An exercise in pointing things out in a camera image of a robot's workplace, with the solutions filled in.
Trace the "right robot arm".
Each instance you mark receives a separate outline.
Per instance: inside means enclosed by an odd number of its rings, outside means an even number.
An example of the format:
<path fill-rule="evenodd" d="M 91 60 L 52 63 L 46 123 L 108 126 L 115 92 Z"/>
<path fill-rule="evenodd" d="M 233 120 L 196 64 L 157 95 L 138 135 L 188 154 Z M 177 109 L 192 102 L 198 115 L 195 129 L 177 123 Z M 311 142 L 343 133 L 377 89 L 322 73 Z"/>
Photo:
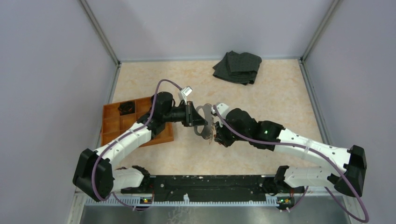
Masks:
<path fill-rule="evenodd" d="M 364 148 L 335 147 L 306 138 L 272 121 L 256 121 L 240 108 L 227 105 L 213 106 L 215 142 L 229 147 L 236 141 L 246 141 L 258 149 L 290 154 L 314 163 L 312 168 L 280 166 L 274 187 L 279 192 L 302 186 L 333 186 L 346 196 L 362 196 L 367 160 Z"/>

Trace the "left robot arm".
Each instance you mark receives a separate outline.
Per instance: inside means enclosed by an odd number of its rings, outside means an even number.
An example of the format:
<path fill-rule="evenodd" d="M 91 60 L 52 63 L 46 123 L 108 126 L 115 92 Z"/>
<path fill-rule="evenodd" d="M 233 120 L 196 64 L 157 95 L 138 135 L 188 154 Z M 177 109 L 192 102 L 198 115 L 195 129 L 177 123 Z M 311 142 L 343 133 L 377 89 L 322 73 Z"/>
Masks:
<path fill-rule="evenodd" d="M 112 192 L 125 188 L 134 188 L 139 193 L 149 189 L 150 181 L 142 170 L 115 167 L 135 149 L 158 136 L 167 123 L 180 122 L 184 127 L 208 124 L 191 101 L 182 99 L 175 105 L 169 92 L 154 94 L 151 103 L 150 110 L 123 134 L 102 147 L 87 148 L 80 154 L 72 183 L 94 201 L 104 201 Z"/>

